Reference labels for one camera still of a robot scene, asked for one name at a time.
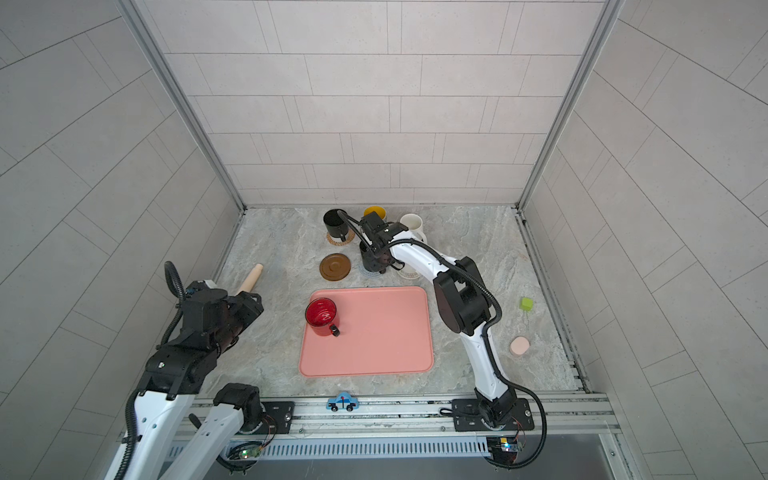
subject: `pink tray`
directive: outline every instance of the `pink tray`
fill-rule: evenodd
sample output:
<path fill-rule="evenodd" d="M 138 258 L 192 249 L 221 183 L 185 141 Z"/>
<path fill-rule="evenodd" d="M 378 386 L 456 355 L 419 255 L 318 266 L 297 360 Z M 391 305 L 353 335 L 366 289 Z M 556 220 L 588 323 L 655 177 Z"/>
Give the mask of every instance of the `pink tray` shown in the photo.
<path fill-rule="evenodd" d="M 304 322 L 302 375 L 382 375 L 432 368 L 432 332 L 423 288 L 317 290 L 309 302 L 322 297 L 336 304 L 341 335 L 319 336 Z"/>

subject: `black mounting plate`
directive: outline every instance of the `black mounting plate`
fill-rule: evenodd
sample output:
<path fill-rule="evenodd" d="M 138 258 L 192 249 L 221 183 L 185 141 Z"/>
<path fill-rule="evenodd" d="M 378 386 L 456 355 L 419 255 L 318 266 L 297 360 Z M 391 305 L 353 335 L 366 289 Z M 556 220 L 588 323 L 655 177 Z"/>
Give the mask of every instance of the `black mounting plate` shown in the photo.
<path fill-rule="evenodd" d="M 453 399 L 451 401 L 451 410 L 454 412 L 461 412 L 471 415 L 478 415 L 479 400 L 477 399 Z M 525 412 L 530 412 L 531 407 L 528 406 L 528 400 L 518 397 L 518 401 L 515 406 L 512 407 L 512 416 L 515 417 L 523 430 L 533 430 L 533 415 L 527 416 Z M 457 432 L 494 432 L 486 427 L 479 416 L 477 417 L 465 417 L 454 414 L 453 426 Z M 517 430 L 518 426 L 513 422 L 507 424 L 505 430 Z"/>
<path fill-rule="evenodd" d="M 261 402 L 264 405 L 265 415 L 269 415 L 275 420 L 277 424 L 277 433 L 288 433 L 290 430 L 290 423 L 293 419 L 293 407 L 296 405 L 293 402 Z M 265 422 L 261 422 L 259 428 L 249 435 L 266 435 L 267 433 L 274 433 L 269 431 L 269 426 Z"/>

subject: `red mug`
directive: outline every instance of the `red mug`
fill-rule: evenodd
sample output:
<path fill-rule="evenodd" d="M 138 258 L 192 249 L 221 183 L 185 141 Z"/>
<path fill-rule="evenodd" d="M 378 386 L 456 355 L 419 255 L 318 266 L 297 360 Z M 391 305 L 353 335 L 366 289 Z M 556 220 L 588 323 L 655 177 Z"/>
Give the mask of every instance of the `red mug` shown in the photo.
<path fill-rule="evenodd" d="M 336 304 L 330 298 L 318 298 L 304 310 L 304 318 L 317 335 L 339 336 L 339 319 L 336 318 Z"/>

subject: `brown coaster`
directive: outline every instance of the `brown coaster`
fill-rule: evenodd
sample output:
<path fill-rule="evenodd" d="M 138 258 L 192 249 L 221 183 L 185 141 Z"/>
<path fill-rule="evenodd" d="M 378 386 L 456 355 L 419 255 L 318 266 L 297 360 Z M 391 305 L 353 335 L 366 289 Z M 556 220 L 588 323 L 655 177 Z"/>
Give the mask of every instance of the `brown coaster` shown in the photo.
<path fill-rule="evenodd" d="M 352 264 L 347 255 L 331 253 L 320 262 L 320 275 L 324 279 L 336 282 L 349 274 Z"/>
<path fill-rule="evenodd" d="M 326 233 L 326 239 L 328 240 L 328 243 L 331 245 L 336 245 L 337 247 L 343 247 L 347 245 L 349 242 L 351 242 L 355 238 L 355 232 L 349 231 L 349 234 L 346 236 L 346 242 L 337 242 L 333 239 L 333 237 L 330 236 L 330 233 Z"/>

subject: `metal corner post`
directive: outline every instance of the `metal corner post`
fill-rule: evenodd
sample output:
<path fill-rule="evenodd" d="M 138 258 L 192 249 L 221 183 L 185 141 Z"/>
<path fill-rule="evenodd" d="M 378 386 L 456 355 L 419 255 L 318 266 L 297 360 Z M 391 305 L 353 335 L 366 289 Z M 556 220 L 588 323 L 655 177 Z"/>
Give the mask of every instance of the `metal corner post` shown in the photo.
<path fill-rule="evenodd" d="M 597 61 L 600 55 L 600 50 L 603 48 L 605 41 L 607 40 L 611 29 L 616 22 L 621 5 L 624 0 L 605 0 L 603 9 L 600 12 L 598 21 L 595 23 L 592 35 L 587 42 L 587 47 L 584 49 L 584 54 L 581 56 L 581 60 L 576 68 L 571 83 L 568 85 L 568 90 L 565 92 L 563 102 L 560 104 L 557 115 L 555 115 L 554 122 L 547 133 L 547 138 L 544 142 L 544 146 L 539 152 L 538 159 L 533 166 L 531 176 L 528 178 L 528 182 L 525 184 L 523 194 L 520 197 L 517 208 L 521 212 L 528 206 L 528 202 L 531 201 L 531 195 L 536 187 L 538 179 L 541 177 L 541 173 L 544 171 L 544 167 L 552 156 L 555 145 L 558 143 L 558 139 L 562 134 L 565 123 L 571 112 L 576 105 L 581 91 L 584 89 L 584 85 L 587 83 L 587 78 L 594 67 L 594 63 Z"/>
<path fill-rule="evenodd" d="M 240 193 L 232 183 L 227 170 L 224 169 L 224 165 L 216 153 L 216 149 L 214 149 L 214 146 L 211 144 L 210 138 L 208 138 L 208 135 L 205 133 L 205 130 L 194 113 L 186 95 L 182 92 L 181 86 L 174 77 L 173 72 L 171 72 L 163 52 L 160 51 L 147 24 L 142 18 L 141 13 L 136 8 L 134 0 L 117 0 L 117 5 L 118 10 L 123 15 L 125 23 L 133 33 L 134 38 L 136 38 L 136 42 L 147 57 L 147 60 L 155 74 L 157 74 L 157 77 L 160 79 L 160 83 L 163 85 L 163 88 L 165 88 L 171 101 L 176 106 L 176 110 L 179 112 L 181 119 L 187 125 L 190 133 L 192 133 L 192 137 L 200 147 L 200 151 L 203 152 L 205 158 L 210 162 L 211 167 L 214 168 L 216 175 L 223 182 L 240 213 L 243 213 L 246 209 L 246 205 L 240 197 Z"/>

